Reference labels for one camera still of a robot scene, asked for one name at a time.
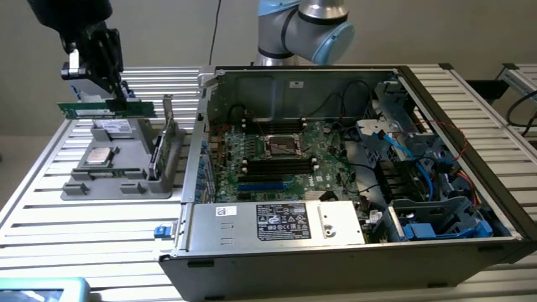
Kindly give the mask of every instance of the blue plastic clip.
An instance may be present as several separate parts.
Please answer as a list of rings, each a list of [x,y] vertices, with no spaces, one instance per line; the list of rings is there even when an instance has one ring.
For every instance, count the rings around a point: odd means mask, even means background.
[[[159,226],[155,228],[155,238],[171,238],[171,226]]]
[[[486,221],[481,220],[474,228],[461,230],[458,233],[436,234],[430,223],[409,223],[402,227],[405,237],[410,241],[486,238],[493,236],[493,228]]]

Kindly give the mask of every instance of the metal rail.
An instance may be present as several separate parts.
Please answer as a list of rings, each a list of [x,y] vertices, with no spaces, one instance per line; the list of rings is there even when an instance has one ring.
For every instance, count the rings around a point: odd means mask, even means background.
[[[470,144],[537,220],[537,165],[526,145],[501,126],[490,106],[437,65],[410,66]],[[180,126],[192,129],[197,107],[197,68],[127,69],[124,79],[145,101],[163,109],[172,93]],[[0,277],[83,276],[97,301],[181,301],[155,249],[155,226],[177,219],[185,158],[173,197],[167,200],[63,201],[61,186],[89,144],[89,121],[65,122],[0,213]],[[343,294],[271,301],[536,301],[537,254],[498,265],[456,288]]]

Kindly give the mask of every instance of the red wire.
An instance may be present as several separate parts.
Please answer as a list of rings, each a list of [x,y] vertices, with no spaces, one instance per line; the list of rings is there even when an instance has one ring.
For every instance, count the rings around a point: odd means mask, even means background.
[[[448,126],[448,127],[453,128],[456,131],[458,131],[460,134],[462,135],[462,138],[464,138],[462,149],[461,149],[458,155],[457,155],[457,156],[454,157],[454,159],[453,159],[453,161],[457,161],[457,160],[461,158],[464,152],[466,152],[466,148],[468,148],[468,139],[466,139],[466,136],[464,135],[462,130],[458,129],[454,125],[448,124],[448,123],[444,123],[442,121],[420,121],[420,122],[414,123],[413,126],[421,125],[421,124],[424,124],[424,123],[436,123],[436,124],[438,124],[438,125]],[[401,134],[405,134],[409,130],[412,130],[412,128],[413,128],[413,127],[409,127],[404,132],[400,133],[400,135],[401,135]]]
[[[473,182],[472,182],[472,180],[466,177],[466,175],[464,175],[462,173],[457,173],[457,176],[460,176],[460,177],[462,177],[466,181],[468,181],[468,183],[469,183],[469,185],[470,185],[470,189],[472,189],[472,196],[473,196],[473,206],[477,206],[477,193],[476,193],[476,188],[474,188],[474,186],[473,186]]]
[[[219,136],[216,138],[216,150],[219,152],[219,154],[221,153],[220,148],[221,148],[221,144],[220,144],[220,140],[221,140],[221,133],[228,130],[231,128],[232,125],[224,125],[223,127],[215,128],[212,131],[217,132]]]

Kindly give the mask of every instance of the white wall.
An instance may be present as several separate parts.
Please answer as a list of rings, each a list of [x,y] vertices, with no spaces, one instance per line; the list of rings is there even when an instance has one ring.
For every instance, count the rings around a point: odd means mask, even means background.
[[[449,62],[493,77],[502,62],[537,62],[534,0],[347,0],[357,28],[344,64]],[[127,66],[208,62],[217,0],[112,0]],[[223,0],[213,62],[247,64],[257,48],[257,1]],[[72,99],[57,34],[23,0],[0,1],[0,133],[51,135]]]

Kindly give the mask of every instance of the gray robot arm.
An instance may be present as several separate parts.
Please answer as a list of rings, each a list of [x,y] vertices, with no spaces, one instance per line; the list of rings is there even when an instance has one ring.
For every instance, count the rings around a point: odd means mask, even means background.
[[[297,56],[331,65],[355,36],[344,0],[260,0],[255,65],[296,65]]]

